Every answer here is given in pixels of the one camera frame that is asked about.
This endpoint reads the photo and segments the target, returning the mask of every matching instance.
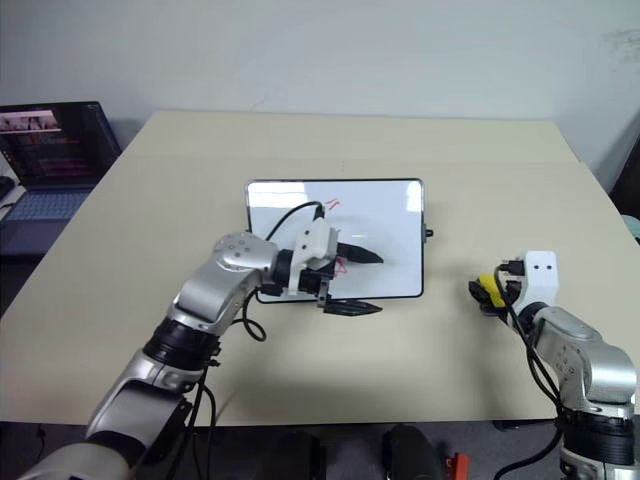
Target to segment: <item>yellow marker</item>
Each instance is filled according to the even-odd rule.
[[[493,278],[493,275],[480,275],[478,277],[478,283],[482,285],[489,296],[491,297],[491,303],[496,308],[504,308],[506,304],[504,300],[502,300],[502,296],[500,295],[500,290],[498,290],[498,285],[496,284],[496,279]]]

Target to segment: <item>red object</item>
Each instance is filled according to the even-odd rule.
[[[464,453],[456,453],[453,458],[447,458],[447,469],[451,480],[469,480],[471,457]]]

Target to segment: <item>tabletop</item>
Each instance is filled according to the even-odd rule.
[[[423,180],[424,294],[355,318],[252,305],[269,338],[221,339],[220,425],[553,416],[516,334],[467,293],[531,249],[558,255],[558,304],[640,365],[640,252],[552,123],[161,112],[0,322],[0,418],[86,423],[215,240],[246,228],[249,179],[362,177]]]

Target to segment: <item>small whiteboard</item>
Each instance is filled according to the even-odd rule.
[[[320,201],[338,241],[367,248],[381,264],[357,264],[338,258],[330,283],[333,298],[417,297],[423,291],[424,186],[422,180],[252,180],[246,187],[249,230],[264,238],[289,210]],[[313,221],[315,207],[291,215],[271,239],[293,250],[296,235]],[[313,300],[309,294],[273,297],[262,302]]]

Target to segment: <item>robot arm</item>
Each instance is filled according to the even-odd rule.
[[[636,371],[626,353],[604,342],[598,331],[554,306],[556,256],[530,251],[504,263],[511,275],[505,295],[532,347],[558,377],[563,434],[561,469],[569,478],[636,479],[633,414]],[[514,318],[496,295],[493,276],[469,285],[487,314],[514,330]]]
[[[151,339],[94,412],[85,441],[54,452],[21,478],[126,479],[143,460],[162,457],[190,411],[184,395],[219,353],[220,337],[256,288],[276,295],[286,287],[311,293],[328,313],[380,310],[365,302],[332,300],[328,285],[339,250],[371,262],[382,259],[338,244],[336,230],[323,218],[301,235],[294,251],[278,250],[248,232],[218,240],[209,260],[184,284]]]

